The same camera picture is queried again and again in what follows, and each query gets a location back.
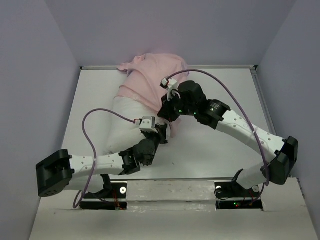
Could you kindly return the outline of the pink printed pillowcase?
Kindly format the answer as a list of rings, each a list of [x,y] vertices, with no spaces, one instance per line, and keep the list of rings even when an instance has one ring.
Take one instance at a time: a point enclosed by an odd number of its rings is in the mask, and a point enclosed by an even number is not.
[[[113,100],[114,109],[127,111],[133,101],[157,114],[162,107],[161,98],[166,95],[166,90],[160,87],[162,79],[187,68],[182,57],[168,53],[146,53],[119,65],[117,70],[127,77]]]

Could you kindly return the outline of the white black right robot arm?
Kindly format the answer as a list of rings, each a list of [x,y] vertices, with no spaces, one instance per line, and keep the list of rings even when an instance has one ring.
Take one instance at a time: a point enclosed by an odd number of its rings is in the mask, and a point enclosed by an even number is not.
[[[158,116],[170,123],[180,116],[193,116],[198,123],[227,134],[262,156],[262,163],[240,169],[230,183],[235,196],[264,183],[284,185],[298,159],[298,140],[292,136],[282,138],[238,115],[227,104],[207,99],[201,86],[191,80],[179,84],[164,78],[160,86],[166,91],[161,98]]]

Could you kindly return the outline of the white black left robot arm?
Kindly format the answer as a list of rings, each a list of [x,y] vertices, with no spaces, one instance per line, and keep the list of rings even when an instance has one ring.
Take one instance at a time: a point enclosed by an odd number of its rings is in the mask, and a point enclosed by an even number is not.
[[[155,128],[141,130],[144,135],[138,144],[119,153],[97,156],[77,156],[60,149],[40,161],[36,169],[38,196],[55,196],[67,189],[77,189],[75,180],[81,177],[92,179],[93,175],[132,175],[141,170],[141,166],[153,163],[159,145],[167,141],[166,124],[157,124]]]

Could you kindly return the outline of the white foam front board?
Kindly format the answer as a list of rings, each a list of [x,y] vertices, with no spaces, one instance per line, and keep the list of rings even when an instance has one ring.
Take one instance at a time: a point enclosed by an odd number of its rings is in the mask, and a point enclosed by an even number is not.
[[[296,179],[271,186],[263,209],[72,210],[67,192],[40,202],[32,240],[315,240]]]

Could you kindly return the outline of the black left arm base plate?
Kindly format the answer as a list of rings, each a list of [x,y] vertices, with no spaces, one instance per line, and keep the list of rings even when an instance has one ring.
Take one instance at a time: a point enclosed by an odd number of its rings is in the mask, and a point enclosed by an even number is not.
[[[124,211],[127,209],[127,182],[111,181],[102,190],[88,192],[79,208],[82,210]]]

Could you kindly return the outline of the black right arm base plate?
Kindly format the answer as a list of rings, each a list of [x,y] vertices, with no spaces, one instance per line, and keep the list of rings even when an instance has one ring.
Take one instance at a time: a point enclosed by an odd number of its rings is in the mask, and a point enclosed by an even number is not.
[[[262,210],[260,188],[256,185],[244,189],[230,181],[215,183],[214,195],[217,210]]]

